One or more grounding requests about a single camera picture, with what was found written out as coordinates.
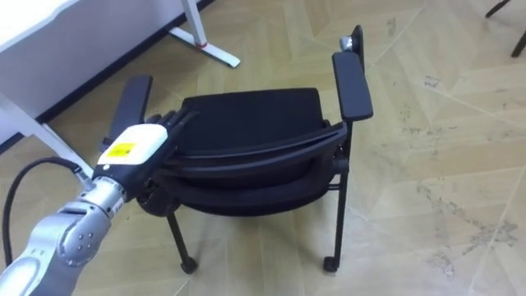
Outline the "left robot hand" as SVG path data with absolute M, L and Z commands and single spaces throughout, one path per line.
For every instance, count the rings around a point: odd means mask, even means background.
M 137 197 L 175 152 L 179 135 L 198 114 L 170 111 L 156 123 L 127 127 L 99 157 L 94 177 L 117 182 L 126 193 L 125 201 Z

